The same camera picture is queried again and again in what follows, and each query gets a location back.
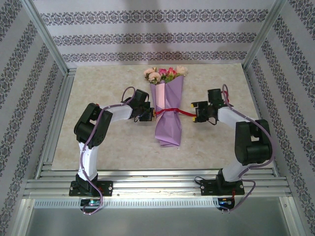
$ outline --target striped wallpaper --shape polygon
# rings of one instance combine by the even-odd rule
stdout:
[[[288,1],[247,72],[307,235],[315,235],[314,18],[315,0]]]
[[[63,74],[19,0],[0,0],[0,236],[33,178]]]
[[[69,67],[241,62],[273,2],[34,1]]]

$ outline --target purple wrapping paper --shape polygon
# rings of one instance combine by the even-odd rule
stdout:
[[[179,108],[182,101],[184,76],[179,76],[165,84],[164,99],[165,109]],[[158,112],[162,110],[157,106],[156,85],[150,84],[154,108]],[[157,115],[155,138],[159,140],[161,147],[175,147],[181,144],[182,125],[178,112],[163,112]]]

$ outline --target marble surface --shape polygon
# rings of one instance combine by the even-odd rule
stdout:
[[[157,65],[169,68],[171,65]],[[246,115],[257,118],[250,91],[240,64],[185,65],[180,109],[194,113],[191,102],[208,99],[207,90],[229,88],[230,103]],[[148,65],[78,67],[71,90],[62,130],[53,161],[53,169],[78,169],[79,146],[73,128],[93,102],[111,105],[120,102],[124,89],[134,86],[150,93],[143,77]],[[154,138],[155,122],[121,120],[110,125],[98,150],[97,168],[101,169],[206,169],[222,168],[234,158],[234,131],[224,123],[193,123],[180,115],[180,147],[160,147]]]

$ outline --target bouquet of flowers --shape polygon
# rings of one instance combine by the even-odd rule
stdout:
[[[154,108],[157,114],[155,138],[161,147],[174,147],[181,144],[182,126],[179,119],[179,106],[182,100],[184,76],[187,68],[177,66],[168,70],[149,68],[144,71],[150,82]]]

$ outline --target white arm segment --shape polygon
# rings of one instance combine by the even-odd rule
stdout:
[[[218,120],[220,122],[227,124],[234,130],[236,128],[236,122],[241,122],[241,121],[249,122],[248,120],[244,119],[243,117],[233,112],[229,107],[222,107],[218,110]],[[234,159],[232,163],[230,163],[227,167],[224,167],[222,170],[225,181],[235,182],[235,181],[240,180],[238,175],[251,165],[253,164],[242,166],[242,164],[239,163],[237,159]]]
[[[128,105],[124,105],[121,107],[112,107],[107,109],[107,111],[113,113],[111,123],[121,120],[121,119],[129,119],[132,113],[132,108]],[[79,143],[80,146],[80,154],[82,153],[82,149],[84,146],[84,143]],[[92,149],[89,149],[86,147],[86,150],[83,154],[83,166],[84,170],[87,173],[90,180],[94,179],[97,175],[97,169],[96,169],[96,161],[97,161],[97,151],[98,147],[93,147]],[[78,175],[83,180],[87,180],[82,172],[81,165],[79,166]]]

